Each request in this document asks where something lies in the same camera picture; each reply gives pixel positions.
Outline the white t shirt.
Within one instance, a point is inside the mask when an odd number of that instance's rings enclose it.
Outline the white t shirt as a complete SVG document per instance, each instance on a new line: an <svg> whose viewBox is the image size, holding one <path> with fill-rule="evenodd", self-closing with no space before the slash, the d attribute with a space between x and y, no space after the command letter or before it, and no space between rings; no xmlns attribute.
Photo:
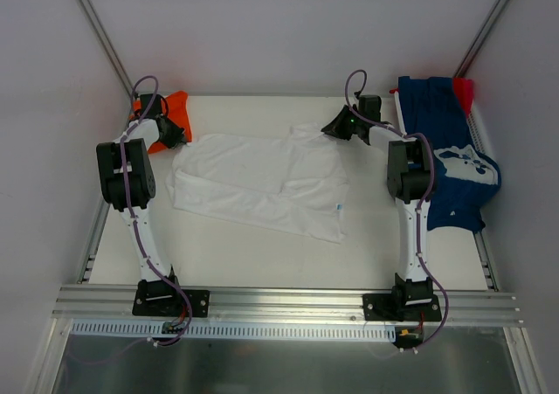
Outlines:
<svg viewBox="0 0 559 394"><path fill-rule="evenodd" d="M349 180L335 140L315 124L283 138L204 135L166 178L178 210L340 244Z"/></svg>

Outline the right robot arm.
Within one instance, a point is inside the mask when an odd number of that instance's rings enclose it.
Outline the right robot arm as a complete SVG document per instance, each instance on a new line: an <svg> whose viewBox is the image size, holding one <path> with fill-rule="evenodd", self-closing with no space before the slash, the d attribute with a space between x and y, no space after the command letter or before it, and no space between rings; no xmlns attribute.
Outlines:
<svg viewBox="0 0 559 394"><path fill-rule="evenodd" d="M436 188L431 144L421 133L407 135L381 121L382 100L373 94L355 94L321 131L338 140L353 136L378 147L387 155L386 185L398 211L400 270L389 305L401 320L419 314L433 297L433 278L427 271L427 217Z"/></svg>

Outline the orange t shirt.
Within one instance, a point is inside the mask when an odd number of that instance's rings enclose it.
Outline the orange t shirt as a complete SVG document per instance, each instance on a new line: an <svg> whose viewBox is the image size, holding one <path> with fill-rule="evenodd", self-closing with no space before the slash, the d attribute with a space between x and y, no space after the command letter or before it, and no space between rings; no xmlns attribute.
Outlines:
<svg viewBox="0 0 559 394"><path fill-rule="evenodd" d="M130 119L141 114L141 110L148 104L150 97L150 94L145 93L135 99L133 103L134 114L130 116ZM159 95L152 109L159 110L162 114L169 117L179 128L183 129L184 140L192 142L192 132L187 114L188 97L189 95L184 91L177 91L166 97Z"/></svg>

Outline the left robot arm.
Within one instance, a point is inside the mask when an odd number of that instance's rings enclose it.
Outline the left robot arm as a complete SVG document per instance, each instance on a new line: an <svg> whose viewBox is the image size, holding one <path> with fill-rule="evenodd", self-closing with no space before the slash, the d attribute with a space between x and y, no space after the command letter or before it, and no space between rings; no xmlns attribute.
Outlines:
<svg viewBox="0 0 559 394"><path fill-rule="evenodd" d="M121 214L139 259L141 301L152 301L162 315L177 313L183 296L152 229L156 182L148 150L155 144L175 149L188 142L187 129L171 117L167 99L145 93L133 103L133 117L121 136L96 147L101 194Z"/></svg>

